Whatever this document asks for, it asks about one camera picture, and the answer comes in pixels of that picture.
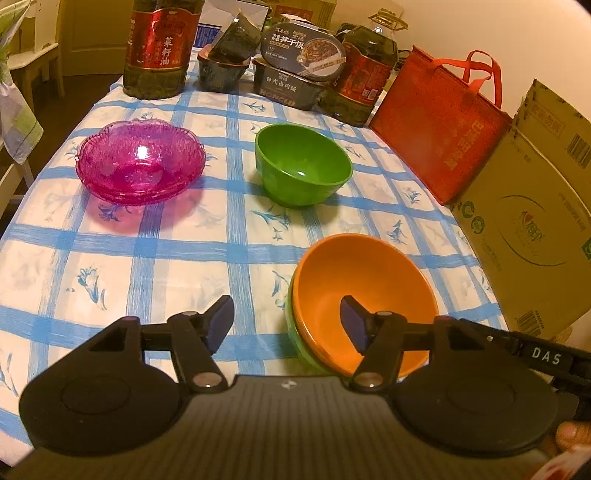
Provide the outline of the person's right hand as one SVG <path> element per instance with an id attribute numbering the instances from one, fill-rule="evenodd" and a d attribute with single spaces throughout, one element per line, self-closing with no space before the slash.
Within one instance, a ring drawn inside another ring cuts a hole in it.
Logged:
<path id="1" fill-rule="evenodd" d="M 591 423 L 567 421 L 559 425 L 555 435 L 555 442 L 561 451 L 574 446 L 591 444 Z"/>

